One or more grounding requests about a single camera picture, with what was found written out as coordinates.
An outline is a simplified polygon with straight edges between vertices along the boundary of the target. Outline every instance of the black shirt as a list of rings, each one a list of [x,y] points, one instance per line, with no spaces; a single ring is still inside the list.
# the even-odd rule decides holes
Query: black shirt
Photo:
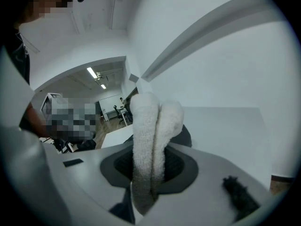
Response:
[[[20,72],[22,77],[29,84],[29,74],[30,74],[29,54],[27,48],[23,43],[22,36],[17,29],[10,28],[6,31],[4,36],[4,46],[13,64]],[[21,119],[20,127],[34,133],[31,124],[24,117],[24,115],[23,118]]]

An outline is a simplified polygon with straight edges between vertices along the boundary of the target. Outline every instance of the wooden floor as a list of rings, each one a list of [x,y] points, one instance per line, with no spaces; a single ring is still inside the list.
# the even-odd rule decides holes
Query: wooden floor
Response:
[[[96,142],[96,148],[95,149],[100,149],[103,145],[103,141],[105,138],[105,135],[107,133],[110,133],[112,131],[121,129],[125,127],[124,121],[122,121],[119,124],[120,119],[117,117],[110,119],[109,121],[102,121],[100,122],[100,125],[98,126],[98,129],[96,130],[96,136],[94,138],[94,141]]]

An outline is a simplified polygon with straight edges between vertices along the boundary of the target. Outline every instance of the white towel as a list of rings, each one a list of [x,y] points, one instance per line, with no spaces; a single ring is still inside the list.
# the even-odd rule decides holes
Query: white towel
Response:
[[[151,192],[154,200],[158,198],[156,189],[164,181],[164,148],[171,138],[180,134],[183,128],[184,110],[179,102],[162,104],[156,125],[153,146]]]
[[[144,215],[154,204],[151,195],[152,149],[159,112],[159,100],[152,93],[132,97],[133,114],[133,181],[134,206]]]

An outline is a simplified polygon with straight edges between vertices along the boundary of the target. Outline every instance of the person's arm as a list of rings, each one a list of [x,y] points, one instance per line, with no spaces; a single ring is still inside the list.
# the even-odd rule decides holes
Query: person's arm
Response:
[[[26,109],[25,116],[38,137],[50,137],[50,135],[46,131],[45,120],[39,116],[31,103],[29,103]]]

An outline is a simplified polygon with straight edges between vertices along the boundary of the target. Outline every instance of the white board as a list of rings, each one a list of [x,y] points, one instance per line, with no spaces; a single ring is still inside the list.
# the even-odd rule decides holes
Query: white board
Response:
[[[105,109],[106,113],[108,113],[115,110],[114,106],[117,106],[117,109],[119,109],[122,106],[120,97],[122,97],[122,94],[99,100],[102,110]]]

